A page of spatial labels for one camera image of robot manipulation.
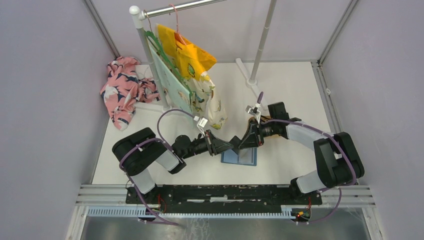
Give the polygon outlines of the blue leather card holder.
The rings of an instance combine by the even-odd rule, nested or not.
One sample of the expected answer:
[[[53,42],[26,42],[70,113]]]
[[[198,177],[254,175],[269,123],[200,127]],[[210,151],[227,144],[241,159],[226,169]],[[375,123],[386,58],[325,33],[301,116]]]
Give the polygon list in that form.
[[[257,148],[243,149],[240,154],[235,153],[232,149],[224,151],[221,154],[221,163],[242,166],[256,166]]]

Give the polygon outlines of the tan oval card tray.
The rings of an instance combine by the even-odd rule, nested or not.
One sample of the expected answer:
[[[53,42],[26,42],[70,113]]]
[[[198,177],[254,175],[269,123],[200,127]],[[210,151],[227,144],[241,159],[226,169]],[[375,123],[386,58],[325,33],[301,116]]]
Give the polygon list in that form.
[[[257,121],[261,125],[261,133],[263,138],[270,137],[272,135],[272,128],[270,126],[266,126],[265,124],[265,122],[269,120],[271,119],[268,116],[261,115],[259,121]]]

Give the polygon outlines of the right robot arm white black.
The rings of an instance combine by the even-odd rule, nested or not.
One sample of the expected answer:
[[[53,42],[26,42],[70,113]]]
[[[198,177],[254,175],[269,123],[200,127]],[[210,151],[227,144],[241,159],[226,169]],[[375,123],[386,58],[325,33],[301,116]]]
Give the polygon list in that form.
[[[268,105],[268,110],[269,116],[262,116],[255,108],[249,108],[249,113],[255,116],[248,120],[244,136],[235,136],[230,142],[237,154],[258,148],[265,143],[265,138],[273,136],[298,142],[312,150],[316,169],[291,180],[288,196],[293,203],[302,204],[315,191],[354,185],[364,176],[364,166],[348,133],[327,133],[299,118],[291,118],[282,101]]]

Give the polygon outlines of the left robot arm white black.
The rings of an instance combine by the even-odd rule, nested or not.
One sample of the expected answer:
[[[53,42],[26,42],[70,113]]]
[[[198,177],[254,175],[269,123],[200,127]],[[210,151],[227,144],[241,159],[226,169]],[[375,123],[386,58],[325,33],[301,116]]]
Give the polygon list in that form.
[[[146,127],[117,141],[111,150],[119,161],[119,168],[138,189],[139,199],[151,204],[157,198],[157,184],[148,170],[152,163],[158,163],[170,174],[177,174],[186,167],[187,158],[203,153],[216,156],[233,148],[231,142],[217,138],[210,130],[193,140],[180,135],[168,145]]]

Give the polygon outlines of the cream printed garment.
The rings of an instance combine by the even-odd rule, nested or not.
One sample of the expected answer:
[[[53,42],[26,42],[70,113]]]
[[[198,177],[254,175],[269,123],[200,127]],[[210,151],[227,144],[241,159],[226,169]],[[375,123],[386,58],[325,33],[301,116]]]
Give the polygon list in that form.
[[[188,86],[192,92],[191,109],[199,117],[205,117],[208,124],[220,130],[226,123],[228,116],[222,98],[217,93],[216,85],[209,74],[204,71],[198,78],[190,76]]]

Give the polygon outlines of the mint green printed cloth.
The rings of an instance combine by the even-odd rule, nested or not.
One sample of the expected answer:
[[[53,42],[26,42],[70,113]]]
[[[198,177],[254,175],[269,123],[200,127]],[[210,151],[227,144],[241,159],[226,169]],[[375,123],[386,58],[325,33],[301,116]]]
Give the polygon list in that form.
[[[179,72],[166,56],[159,41],[154,36],[148,36],[147,42],[158,77],[173,105],[193,114],[191,105],[192,93],[189,87],[184,83]]]

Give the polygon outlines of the yellow garment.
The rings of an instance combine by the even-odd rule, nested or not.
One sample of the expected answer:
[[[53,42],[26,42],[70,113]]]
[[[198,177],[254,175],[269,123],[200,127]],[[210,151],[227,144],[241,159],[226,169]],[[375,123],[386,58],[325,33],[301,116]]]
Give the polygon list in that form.
[[[208,70],[217,63],[214,56],[183,36],[180,37],[183,42],[180,42],[177,32],[167,26],[157,24],[156,30],[165,54],[172,59],[183,78],[198,82],[211,80]]]

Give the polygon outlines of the pink patterned garment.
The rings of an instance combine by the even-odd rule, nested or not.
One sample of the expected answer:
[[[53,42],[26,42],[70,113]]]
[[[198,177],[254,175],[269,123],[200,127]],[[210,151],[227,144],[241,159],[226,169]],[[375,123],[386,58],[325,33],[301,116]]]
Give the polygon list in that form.
[[[107,64],[107,81],[100,91],[109,118],[120,131],[129,126],[136,113],[136,103],[161,100],[155,80],[139,77],[136,66],[141,62],[132,56],[120,56]]]

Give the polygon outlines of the pink clothes hanger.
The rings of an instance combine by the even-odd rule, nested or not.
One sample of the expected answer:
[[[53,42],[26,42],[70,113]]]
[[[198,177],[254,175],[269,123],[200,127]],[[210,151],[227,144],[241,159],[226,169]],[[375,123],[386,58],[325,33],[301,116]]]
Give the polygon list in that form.
[[[180,34],[178,11],[173,4],[169,4],[169,6],[173,8],[175,14],[176,31],[174,32],[174,37],[179,43],[186,46],[187,43],[185,42],[184,37]]]

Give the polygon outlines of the green clothes hanger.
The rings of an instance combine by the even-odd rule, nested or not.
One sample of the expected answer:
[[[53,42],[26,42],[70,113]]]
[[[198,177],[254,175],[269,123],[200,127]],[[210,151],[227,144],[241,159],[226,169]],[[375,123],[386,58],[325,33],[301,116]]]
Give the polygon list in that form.
[[[171,61],[171,58],[166,55],[160,41],[151,31],[145,31],[145,35],[156,71],[169,97],[174,102],[176,102],[177,99],[183,98],[190,101],[192,92],[184,82],[175,64]]]

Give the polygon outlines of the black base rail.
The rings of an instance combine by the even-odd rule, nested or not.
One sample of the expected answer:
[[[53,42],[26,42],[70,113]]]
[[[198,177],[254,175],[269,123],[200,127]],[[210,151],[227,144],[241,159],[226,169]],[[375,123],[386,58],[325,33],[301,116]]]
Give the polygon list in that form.
[[[319,193],[294,193],[288,185],[157,185],[143,195],[165,213],[277,213],[282,206],[321,205]]]

